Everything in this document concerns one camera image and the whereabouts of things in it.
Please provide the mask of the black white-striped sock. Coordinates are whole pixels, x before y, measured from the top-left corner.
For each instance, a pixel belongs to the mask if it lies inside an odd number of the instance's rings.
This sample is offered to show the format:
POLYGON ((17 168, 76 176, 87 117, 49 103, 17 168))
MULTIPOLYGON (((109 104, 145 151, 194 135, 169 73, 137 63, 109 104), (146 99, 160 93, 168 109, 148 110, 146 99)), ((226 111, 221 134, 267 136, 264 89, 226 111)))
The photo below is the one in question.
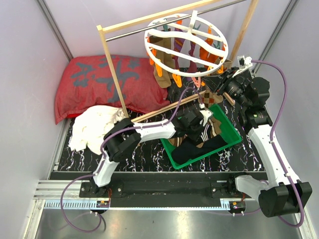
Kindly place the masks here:
POLYGON ((195 145, 197 148, 202 148, 203 145, 210 139, 217 136, 217 132, 212 120, 209 120, 206 124, 203 132, 199 135, 197 140, 191 139, 190 142, 195 145))

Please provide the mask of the white round clip hanger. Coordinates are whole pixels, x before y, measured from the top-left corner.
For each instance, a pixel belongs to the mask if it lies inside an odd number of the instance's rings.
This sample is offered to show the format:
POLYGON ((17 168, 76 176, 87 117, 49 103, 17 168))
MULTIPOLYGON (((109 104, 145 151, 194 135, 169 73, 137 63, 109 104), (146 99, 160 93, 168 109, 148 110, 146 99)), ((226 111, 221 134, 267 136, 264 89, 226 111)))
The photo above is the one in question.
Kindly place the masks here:
MULTIPOLYGON (((173 14, 165 18, 158 18, 153 20, 148 26, 166 20, 173 20, 176 17, 178 15, 173 14)), ((164 25, 145 31, 145 49, 150 58, 150 64, 155 67, 159 76, 163 72, 168 72, 173 77, 203 77, 219 70, 228 57, 229 49, 226 37, 213 23, 199 17, 194 26, 190 27, 190 21, 191 18, 187 18, 177 21, 173 25, 164 25), (181 29, 183 32, 174 31, 175 27, 173 26, 175 24, 182 25, 181 28, 176 28, 181 29), (185 39, 181 52, 174 51, 175 37, 185 39), (205 42, 207 38, 213 39, 212 46, 205 42), (191 41, 196 44, 193 56, 188 53, 191 41), (217 60, 211 63, 200 59, 200 47, 213 55, 217 55, 217 60), (174 60, 174 55, 178 56, 177 61, 174 60)))

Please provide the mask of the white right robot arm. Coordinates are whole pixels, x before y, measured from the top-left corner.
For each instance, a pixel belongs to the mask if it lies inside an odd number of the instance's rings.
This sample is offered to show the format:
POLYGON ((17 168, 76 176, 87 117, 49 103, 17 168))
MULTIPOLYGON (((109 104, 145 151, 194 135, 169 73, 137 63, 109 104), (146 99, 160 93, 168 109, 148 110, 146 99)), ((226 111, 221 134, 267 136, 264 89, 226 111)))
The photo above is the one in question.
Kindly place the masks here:
POLYGON ((268 218, 296 213, 303 218, 304 207, 313 191, 309 182, 299 179, 278 145, 274 131, 276 123, 265 107, 270 96, 270 83, 261 77, 250 79, 244 72, 234 67, 210 76, 207 82, 212 92, 227 93, 240 105, 239 122, 258 151, 268 182, 240 173, 228 180, 226 191, 234 198, 242 193, 250 196, 268 218))

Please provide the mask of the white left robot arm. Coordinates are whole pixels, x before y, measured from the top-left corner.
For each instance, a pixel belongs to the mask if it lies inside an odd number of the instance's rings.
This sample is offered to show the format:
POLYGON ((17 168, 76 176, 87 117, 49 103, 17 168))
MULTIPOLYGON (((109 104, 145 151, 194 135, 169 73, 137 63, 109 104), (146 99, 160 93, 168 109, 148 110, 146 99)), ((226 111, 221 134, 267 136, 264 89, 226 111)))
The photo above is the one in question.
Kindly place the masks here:
POLYGON ((93 173, 90 191, 96 197, 103 197, 118 164, 128 159, 139 143, 183 136, 198 141, 212 116, 212 111, 204 108, 191 110, 179 118, 172 116, 151 123, 133 123, 129 118, 119 121, 104 136, 102 159, 93 173))

